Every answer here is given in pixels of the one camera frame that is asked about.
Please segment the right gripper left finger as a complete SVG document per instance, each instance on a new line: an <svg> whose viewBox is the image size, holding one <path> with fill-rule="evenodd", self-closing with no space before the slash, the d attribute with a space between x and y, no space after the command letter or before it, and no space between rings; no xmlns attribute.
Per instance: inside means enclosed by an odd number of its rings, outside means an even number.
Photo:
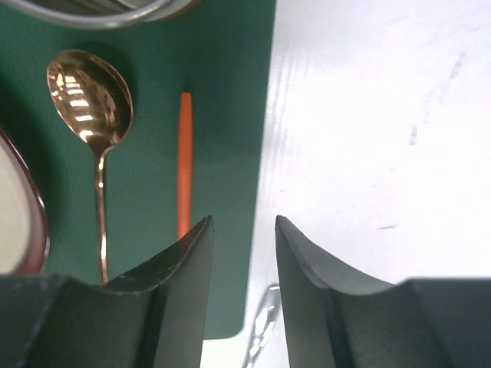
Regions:
<svg viewBox="0 0 491 368"><path fill-rule="evenodd" d="M213 262L203 218L103 285L60 274L1 278L3 367L198 367Z"/></svg>

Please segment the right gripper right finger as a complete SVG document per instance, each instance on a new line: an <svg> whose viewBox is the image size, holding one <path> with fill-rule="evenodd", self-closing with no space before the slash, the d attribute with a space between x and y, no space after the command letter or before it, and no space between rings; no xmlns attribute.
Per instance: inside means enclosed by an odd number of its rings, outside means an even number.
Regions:
<svg viewBox="0 0 491 368"><path fill-rule="evenodd" d="M412 278L390 284L275 221L292 367L488 367L490 282Z"/></svg>

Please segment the silver fork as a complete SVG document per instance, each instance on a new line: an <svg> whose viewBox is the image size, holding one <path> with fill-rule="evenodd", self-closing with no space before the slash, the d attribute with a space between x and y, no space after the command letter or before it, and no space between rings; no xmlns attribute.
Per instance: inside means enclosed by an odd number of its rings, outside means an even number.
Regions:
<svg viewBox="0 0 491 368"><path fill-rule="evenodd" d="M254 367L263 348L269 341L281 307L280 286L271 284L265 289L255 313L249 344L242 363L243 368Z"/></svg>

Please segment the red rimmed beige plate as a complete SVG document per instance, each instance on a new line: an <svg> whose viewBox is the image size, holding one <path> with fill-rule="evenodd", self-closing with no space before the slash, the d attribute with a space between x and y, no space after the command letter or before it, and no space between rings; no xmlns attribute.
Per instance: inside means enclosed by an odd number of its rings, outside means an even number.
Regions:
<svg viewBox="0 0 491 368"><path fill-rule="evenodd" d="M1 132L1 273L38 273L49 251L43 200L18 148Z"/></svg>

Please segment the orange knife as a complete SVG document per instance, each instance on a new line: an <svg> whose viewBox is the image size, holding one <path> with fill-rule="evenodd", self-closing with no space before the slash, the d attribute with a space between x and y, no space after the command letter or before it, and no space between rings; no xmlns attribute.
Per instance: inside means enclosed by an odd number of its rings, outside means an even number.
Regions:
<svg viewBox="0 0 491 368"><path fill-rule="evenodd" d="M178 121L177 151L177 235L182 238L191 227L193 184L193 104L190 92L182 92Z"/></svg>

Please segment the copper spoon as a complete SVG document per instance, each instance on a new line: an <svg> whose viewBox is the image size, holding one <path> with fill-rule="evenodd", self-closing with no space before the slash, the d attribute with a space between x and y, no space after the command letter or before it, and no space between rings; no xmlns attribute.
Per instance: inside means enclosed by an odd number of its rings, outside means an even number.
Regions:
<svg viewBox="0 0 491 368"><path fill-rule="evenodd" d="M58 115L92 150L98 231L100 283L109 281L104 170L107 154L121 144L133 123L130 88L107 61L83 50L58 53L47 66L46 78Z"/></svg>

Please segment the green placemat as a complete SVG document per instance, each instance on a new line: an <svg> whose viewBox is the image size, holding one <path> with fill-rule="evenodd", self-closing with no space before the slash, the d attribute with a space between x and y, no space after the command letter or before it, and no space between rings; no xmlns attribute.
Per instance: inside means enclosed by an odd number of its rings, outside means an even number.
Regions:
<svg viewBox="0 0 491 368"><path fill-rule="evenodd" d="M98 279L94 156L63 123L46 68L65 49L109 61L130 86L134 121L106 161L111 276L172 245L180 95L193 97L193 222L213 218L205 336L242 328L275 3L203 1L168 20L110 31L50 25L1 8L1 125L48 213L47 269Z"/></svg>

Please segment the steel cup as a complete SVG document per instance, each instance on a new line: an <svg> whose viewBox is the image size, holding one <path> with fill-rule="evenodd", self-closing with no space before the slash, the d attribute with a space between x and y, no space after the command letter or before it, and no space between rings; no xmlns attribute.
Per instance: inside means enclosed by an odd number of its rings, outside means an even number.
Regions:
<svg viewBox="0 0 491 368"><path fill-rule="evenodd" d="M26 1L3 5L53 25L85 30L124 28L176 17L198 4L193 0L154 1Z"/></svg>

